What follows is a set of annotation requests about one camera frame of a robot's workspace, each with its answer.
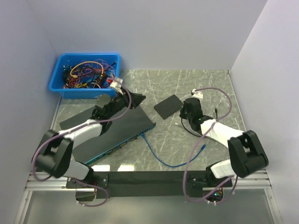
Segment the small black network switch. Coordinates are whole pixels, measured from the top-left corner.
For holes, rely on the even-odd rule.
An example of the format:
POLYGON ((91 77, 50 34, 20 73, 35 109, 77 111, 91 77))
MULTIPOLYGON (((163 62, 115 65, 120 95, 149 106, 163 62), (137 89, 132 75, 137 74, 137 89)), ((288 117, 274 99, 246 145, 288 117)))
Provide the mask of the small black network switch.
POLYGON ((165 100, 154 106, 155 111, 160 115, 162 119, 167 119, 183 106, 183 102, 175 95, 171 95, 165 100))

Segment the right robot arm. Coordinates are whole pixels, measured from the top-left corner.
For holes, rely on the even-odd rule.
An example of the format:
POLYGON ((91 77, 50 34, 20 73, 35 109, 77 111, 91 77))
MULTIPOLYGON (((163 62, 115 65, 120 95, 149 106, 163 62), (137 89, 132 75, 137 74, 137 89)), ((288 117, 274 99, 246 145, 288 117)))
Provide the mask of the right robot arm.
POLYGON ((268 157, 254 131, 233 129, 204 115, 199 99, 187 98, 180 110, 180 118, 187 120, 196 133, 206 133, 207 137, 228 148, 229 159, 206 168, 208 186, 216 186, 229 176, 244 178, 269 165, 268 157))

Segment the large black network switch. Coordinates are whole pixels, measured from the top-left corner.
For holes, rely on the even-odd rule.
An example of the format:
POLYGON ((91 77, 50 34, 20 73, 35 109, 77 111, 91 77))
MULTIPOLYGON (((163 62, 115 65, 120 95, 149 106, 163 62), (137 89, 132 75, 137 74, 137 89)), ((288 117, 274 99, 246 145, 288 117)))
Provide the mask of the large black network switch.
POLYGON ((141 107, 129 110, 120 119, 114 120, 109 130, 94 137, 72 151, 74 160, 90 165, 106 155, 137 139, 156 126, 141 107))

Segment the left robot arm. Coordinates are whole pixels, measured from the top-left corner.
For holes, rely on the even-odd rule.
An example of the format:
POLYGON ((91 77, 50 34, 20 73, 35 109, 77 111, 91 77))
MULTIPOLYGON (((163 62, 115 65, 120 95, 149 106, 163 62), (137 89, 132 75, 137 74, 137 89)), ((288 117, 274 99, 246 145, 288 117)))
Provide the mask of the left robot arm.
POLYGON ((93 169, 81 162, 71 160, 72 151, 85 141, 104 134, 116 120, 115 114, 123 108, 135 109, 146 98, 138 93, 117 93, 112 98, 107 94, 98 97, 92 116, 84 123, 55 132, 49 130, 43 136, 32 158, 32 173, 36 168, 51 177, 70 177, 87 188, 94 182, 93 169))

